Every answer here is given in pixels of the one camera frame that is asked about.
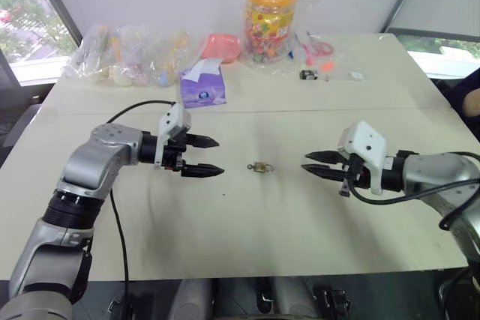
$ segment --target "small brass padlock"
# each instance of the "small brass padlock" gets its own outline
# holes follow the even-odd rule
[[[274,168],[270,164],[255,162],[253,164],[248,164],[247,169],[254,170],[255,172],[273,172]]]

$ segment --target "scissors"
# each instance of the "scissors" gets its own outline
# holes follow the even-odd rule
[[[334,49],[332,45],[325,43],[324,41],[314,40],[309,32],[307,32],[307,35],[310,42],[309,44],[303,44],[297,34],[295,34],[295,38],[303,47],[307,55],[307,65],[311,67],[314,65],[315,58],[331,55],[334,52]]]

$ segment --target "white table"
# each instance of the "white table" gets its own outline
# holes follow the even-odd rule
[[[273,112],[336,109],[449,108],[435,85],[390,34],[325,36],[338,55],[330,82],[299,79],[294,73],[265,76],[240,62],[222,65],[227,105],[192,109],[193,113]],[[364,81],[353,82],[351,70]],[[60,79],[43,103],[49,114],[115,114],[146,99],[174,100],[177,89],[155,86],[120,88],[86,81]],[[157,111],[141,108],[137,113]]]
[[[271,82],[268,77],[258,80],[263,79]],[[387,138],[390,154],[398,149],[478,152],[479,144],[456,113],[444,106],[426,78],[418,80],[433,100],[424,107],[410,102],[410,108],[391,109],[373,103],[363,104],[372,109],[298,111],[305,109],[294,97],[290,103],[298,106],[295,110],[242,111],[240,104],[256,92],[244,88],[231,108],[194,111],[192,132],[212,136],[220,147],[189,149],[185,158],[213,163],[226,172],[189,179],[156,172],[146,164],[121,170],[114,191],[131,278],[357,274],[465,265],[451,235],[438,229],[439,214],[420,201],[375,207],[341,198],[339,183],[300,167],[307,162],[306,153],[335,149],[341,131],[359,119]],[[97,93],[90,86],[72,92],[77,84],[58,85],[0,169],[0,230],[5,235],[1,244],[8,250],[0,257],[0,279],[10,276],[71,152],[94,126],[148,94],[142,88]],[[404,88],[403,94],[415,93],[413,85]],[[72,107],[60,101],[59,89],[72,99]],[[157,92],[148,98],[173,94],[172,89]],[[90,98],[81,108],[87,93],[94,101]],[[148,106],[119,122],[156,132],[163,111],[161,106]],[[276,170],[268,175],[247,170],[247,164],[257,160]],[[122,279],[119,236],[109,202],[96,222],[93,254],[90,280]]]

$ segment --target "window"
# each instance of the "window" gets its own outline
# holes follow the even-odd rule
[[[49,0],[0,0],[0,47],[27,85],[59,78],[77,45]]]
[[[480,67],[480,43],[397,34],[417,65],[434,79],[463,79]]]

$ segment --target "black cable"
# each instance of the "black cable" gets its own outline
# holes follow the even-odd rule
[[[93,235],[90,238],[90,242],[88,243],[87,246],[87,253],[91,254],[92,253],[92,246],[93,246]]]
[[[461,155],[463,157],[472,157],[480,163],[480,155],[470,153],[468,151],[454,151],[452,153],[456,155]],[[480,196],[480,188],[478,188],[477,191],[475,191],[475,193],[471,197],[469,197],[469,199],[466,200],[462,205],[446,214],[443,219],[440,220],[438,224],[439,228],[446,231],[449,230],[454,218],[458,217],[465,209],[471,206],[471,204],[476,200],[477,196]]]
[[[121,255],[123,256],[123,269],[124,269],[124,275],[125,275],[124,298],[123,298],[123,303],[121,307],[121,318],[123,320],[127,320],[128,318],[128,284],[130,282],[128,278],[127,246],[125,245],[125,237],[123,235],[122,225],[120,223],[119,212],[117,211],[115,200],[113,198],[113,189],[110,190],[110,200],[112,201],[112,209],[113,209],[113,213],[115,214],[115,221],[117,222],[118,234],[120,235]]]
[[[449,302],[450,295],[452,294],[452,289],[455,287],[455,285],[457,285],[457,283],[463,277],[465,277],[467,274],[469,274],[470,271],[471,270],[468,267],[458,271],[455,274],[455,276],[453,277],[453,279],[451,279],[450,284],[446,287],[445,294],[443,295],[443,301],[441,303],[441,313],[442,313],[442,319],[443,320],[448,319],[448,317],[447,317],[447,305],[448,305],[448,302]]]
[[[140,103],[136,103],[134,105],[130,105],[128,108],[125,108],[123,109],[122,111],[120,111],[118,114],[115,114],[113,117],[111,117],[110,120],[107,121],[107,123],[113,123],[115,120],[117,120],[118,118],[120,118],[123,114],[125,114],[126,112],[129,112],[131,111],[132,109],[135,109],[135,108],[138,108],[139,106],[142,106],[142,105],[147,105],[147,104],[166,104],[166,105],[170,105],[170,106],[173,106],[175,105],[175,101],[166,101],[166,100],[147,100],[147,101],[142,101]]]
[[[450,225],[453,223],[454,218],[460,215],[466,208],[471,206],[471,204],[477,199],[478,196],[480,196],[480,187],[477,189],[477,191],[474,192],[471,197],[469,197],[468,200],[465,201],[465,203],[446,214],[443,219],[440,220],[438,224],[439,228],[441,228],[442,230],[450,230]]]
[[[470,153],[468,151],[453,151],[452,154],[461,155],[463,157],[472,157],[480,163],[480,155]]]
[[[471,185],[471,184],[478,184],[480,182],[480,179],[469,179],[469,180],[462,180],[462,181],[455,181],[453,183],[445,184],[445,185],[440,185],[439,187],[432,187],[427,190],[423,191],[418,191],[417,193],[410,194],[410,195],[405,195],[405,196],[399,196],[397,198],[393,199],[387,199],[387,200],[375,200],[375,199],[369,199],[365,198],[364,196],[360,195],[357,190],[355,189],[355,185],[353,184],[352,179],[347,179],[348,183],[348,188],[356,197],[358,200],[362,202],[366,202],[367,204],[371,205],[390,205],[390,204],[397,204],[399,202],[406,202],[408,200],[414,200],[414,199],[420,199],[425,196],[429,196],[435,193],[439,193],[440,191],[445,191],[445,190],[450,190],[455,187],[462,187],[464,185]]]
[[[111,117],[107,121],[107,123],[113,123],[116,119],[120,118],[126,112],[129,112],[132,109],[135,109],[139,106],[147,105],[147,104],[166,104],[166,105],[173,106],[173,105],[175,105],[175,102],[174,101],[166,101],[166,100],[146,100],[146,101],[142,101],[140,103],[130,105],[129,107],[127,107],[127,108],[123,109],[122,111],[120,111],[119,113],[115,114],[113,117]],[[120,235],[121,253],[122,253],[122,257],[123,257],[123,268],[124,268],[124,278],[125,278],[124,296],[123,296],[124,300],[123,300],[123,304],[122,304],[122,307],[121,307],[121,318],[123,320],[127,320],[127,318],[128,318],[128,303],[127,303],[128,302],[128,286],[129,286],[129,282],[130,282],[129,274],[128,274],[127,246],[125,244],[125,237],[123,235],[122,224],[120,223],[120,216],[119,216],[119,213],[117,212],[117,207],[116,207],[116,204],[115,204],[115,200],[113,198],[113,187],[110,190],[110,200],[112,201],[112,209],[113,209],[113,213],[115,214],[115,221],[117,223],[118,234]],[[92,243],[93,243],[93,238],[91,239],[90,244],[88,245],[89,249],[92,248]]]

